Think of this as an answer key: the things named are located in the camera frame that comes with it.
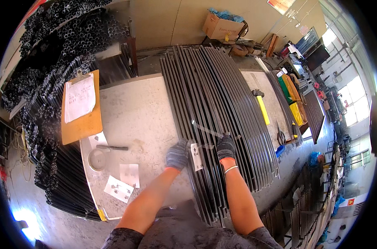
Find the handwritten note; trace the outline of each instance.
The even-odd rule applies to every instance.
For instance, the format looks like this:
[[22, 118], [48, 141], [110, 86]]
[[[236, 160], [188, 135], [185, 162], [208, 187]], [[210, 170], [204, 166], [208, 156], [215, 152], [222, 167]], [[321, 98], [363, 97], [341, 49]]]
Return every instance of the handwritten note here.
[[201, 160], [200, 150], [198, 148], [197, 143], [191, 144], [191, 155], [192, 155], [192, 160], [194, 161], [195, 171], [199, 171], [200, 169], [203, 168], [203, 163]]
[[133, 189], [134, 187], [129, 186], [125, 182], [121, 182], [120, 180], [110, 176], [108, 178], [104, 192], [112, 195], [118, 200], [127, 203], [129, 197], [132, 195]]
[[120, 164], [119, 172], [122, 181], [134, 188], [140, 188], [138, 164]]
[[96, 104], [93, 74], [84, 80], [71, 84], [66, 82], [65, 87], [65, 122], [71, 122], [78, 117], [90, 113]]

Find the forearm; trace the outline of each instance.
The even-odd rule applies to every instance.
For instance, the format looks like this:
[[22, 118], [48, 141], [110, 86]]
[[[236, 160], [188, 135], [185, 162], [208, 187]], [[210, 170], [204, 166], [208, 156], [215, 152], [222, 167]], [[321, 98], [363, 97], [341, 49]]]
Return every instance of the forearm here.
[[125, 210], [118, 227], [126, 227], [145, 234], [168, 194], [169, 187], [180, 172], [166, 169], [134, 199]]
[[[223, 159], [221, 162], [225, 171], [236, 164], [233, 159]], [[255, 200], [238, 168], [226, 173], [226, 191], [231, 220], [237, 233], [247, 235], [263, 226]]]

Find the white workbench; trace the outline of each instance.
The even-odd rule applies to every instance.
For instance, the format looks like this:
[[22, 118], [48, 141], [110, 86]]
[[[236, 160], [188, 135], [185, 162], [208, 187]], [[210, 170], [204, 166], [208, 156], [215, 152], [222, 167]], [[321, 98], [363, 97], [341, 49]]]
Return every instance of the white workbench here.
[[[243, 72], [251, 90], [265, 93], [264, 103], [271, 124], [268, 125], [273, 146], [278, 147], [277, 125], [287, 134], [283, 113], [263, 72]], [[81, 153], [86, 179], [96, 205], [108, 220], [120, 218], [127, 205], [165, 168], [167, 149], [178, 141], [171, 106], [161, 74], [137, 77], [130, 82], [117, 82], [100, 90], [103, 132], [109, 145], [127, 146], [128, 151], [106, 153], [107, 166], [96, 172], [88, 165], [92, 148], [88, 138], [82, 139]], [[140, 188], [136, 188], [126, 204], [104, 192], [108, 177], [120, 179], [119, 164], [138, 164]], [[172, 184], [164, 205], [193, 198], [187, 169]]]

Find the yellow hammer handle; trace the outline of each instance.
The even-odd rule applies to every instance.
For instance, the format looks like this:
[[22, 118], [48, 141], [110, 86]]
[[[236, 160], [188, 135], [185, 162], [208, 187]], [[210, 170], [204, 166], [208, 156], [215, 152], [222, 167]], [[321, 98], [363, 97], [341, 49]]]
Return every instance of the yellow hammer handle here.
[[261, 107], [263, 118], [265, 119], [266, 125], [270, 124], [269, 117], [267, 116], [265, 104], [263, 103], [262, 96], [256, 96], [259, 102], [259, 106]]

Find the blue plastic bag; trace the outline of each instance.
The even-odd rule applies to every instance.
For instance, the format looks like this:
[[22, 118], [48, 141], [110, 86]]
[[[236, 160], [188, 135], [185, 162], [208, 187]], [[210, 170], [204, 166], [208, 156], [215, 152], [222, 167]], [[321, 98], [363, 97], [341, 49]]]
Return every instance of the blue plastic bag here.
[[317, 157], [320, 156], [320, 155], [321, 155], [321, 152], [312, 152], [309, 155], [308, 164], [309, 164], [310, 167], [318, 165]]
[[217, 15], [219, 18], [222, 18], [222, 19], [230, 20], [230, 21], [233, 21], [233, 22], [242, 22], [242, 21], [244, 21], [243, 17], [237, 16], [237, 15], [233, 15], [228, 10], [220, 12], [220, 11], [217, 11], [216, 9], [214, 9], [212, 7], [209, 8], [208, 10], [210, 12], [214, 13], [215, 15]]
[[336, 198], [336, 200], [335, 200], [334, 211], [332, 212], [331, 217], [332, 217], [332, 216], [335, 216], [335, 215], [337, 214], [337, 212], [338, 212], [338, 208], [339, 208], [339, 205], [340, 205], [342, 202], [344, 202], [344, 201], [346, 201], [346, 200], [345, 200], [345, 198], [343, 198], [341, 195], [338, 195], [338, 196], [337, 196], [337, 198]]

